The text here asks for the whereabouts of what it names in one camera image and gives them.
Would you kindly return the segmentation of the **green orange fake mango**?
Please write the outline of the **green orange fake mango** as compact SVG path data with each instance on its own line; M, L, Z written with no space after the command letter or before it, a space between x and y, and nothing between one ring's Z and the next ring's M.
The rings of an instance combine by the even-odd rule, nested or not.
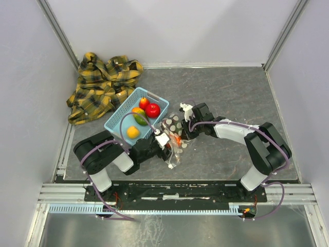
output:
M134 120L141 126L147 126L149 119L145 113L145 111L139 107L135 107L132 109Z

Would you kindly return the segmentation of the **yellow orange fake fruit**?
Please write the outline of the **yellow orange fake fruit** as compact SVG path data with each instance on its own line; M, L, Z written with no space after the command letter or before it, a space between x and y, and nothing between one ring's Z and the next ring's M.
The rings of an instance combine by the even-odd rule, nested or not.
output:
M140 131L135 126L130 126L126 131L126 134L128 138L136 139L139 137Z

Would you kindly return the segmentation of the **dark purple fake fruit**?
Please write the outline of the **dark purple fake fruit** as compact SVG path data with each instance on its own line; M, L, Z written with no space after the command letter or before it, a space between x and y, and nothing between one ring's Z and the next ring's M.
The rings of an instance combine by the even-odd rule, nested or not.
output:
M162 122L162 126L165 129L168 129L172 133L176 133L178 135L181 134L182 125L179 120L176 120L174 118L165 119Z

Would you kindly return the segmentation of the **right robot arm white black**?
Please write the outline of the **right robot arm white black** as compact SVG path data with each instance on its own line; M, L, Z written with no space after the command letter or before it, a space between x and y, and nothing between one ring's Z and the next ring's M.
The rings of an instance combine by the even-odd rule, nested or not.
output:
M215 118L205 103L195 106L181 103L179 110L184 113L181 121L183 139L192 140L204 133L246 146L252 167L236 188L236 196L241 201L250 200L255 189L289 166L291 149L273 124L247 125L224 117Z

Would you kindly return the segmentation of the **orange fake orange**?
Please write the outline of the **orange fake orange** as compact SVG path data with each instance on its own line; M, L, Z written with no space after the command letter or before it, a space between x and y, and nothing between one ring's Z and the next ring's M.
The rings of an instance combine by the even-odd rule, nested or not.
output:
M176 142L177 142L178 145L181 145L181 138L180 138L180 136L175 137L175 140L176 140Z

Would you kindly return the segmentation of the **clear polka dot zip bag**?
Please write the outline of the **clear polka dot zip bag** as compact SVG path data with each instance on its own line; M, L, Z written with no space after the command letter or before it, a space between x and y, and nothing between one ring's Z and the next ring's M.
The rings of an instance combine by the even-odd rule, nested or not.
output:
M181 145L178 145L177 144L177 142L175 140L175 137L181 136L181 134L178 135L176 133L172 133L168 129L165 129L162 126L162 122L165 119L169 119L169 118L174 118L176 120L179 120L180 122L181 122L181 119L179 118L179 115L178 115L177 112L173 112L173 113L170 113L167 117L165 117L160 122L161 130L164 131L164 133L170 138L169 143L173 147L173 155L172 155L172 157L170 158L169 161L166 161L166 163L168 165L168 168L173 169L173 168L177 167L181 163L182 155L183 155L184 152L187 151L187 148L188 148L188 145L189 145L189 142L190 141L189 140L183 140L183 139L181 139Z

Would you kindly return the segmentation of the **red fake apple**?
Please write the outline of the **red fake apple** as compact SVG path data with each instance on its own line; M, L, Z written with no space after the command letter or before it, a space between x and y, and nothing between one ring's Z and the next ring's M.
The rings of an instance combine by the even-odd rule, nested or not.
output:
M159 105L155 103L150 103L146 106L145 113L149 118L157 118L161 113L161 109Z

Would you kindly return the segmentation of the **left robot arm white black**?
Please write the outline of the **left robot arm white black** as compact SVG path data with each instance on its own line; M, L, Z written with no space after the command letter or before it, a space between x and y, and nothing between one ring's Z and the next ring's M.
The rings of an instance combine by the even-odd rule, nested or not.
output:
M163 132L140 138L131 148L125 150L123 144L114 139L108 131L102 131L74 146L83 171L95 185L96 195L103 201L113 197L114 189L106 167L114 164L121 172L130 175L140 168L140 164L154 156L168 161L173 154L170 138Z

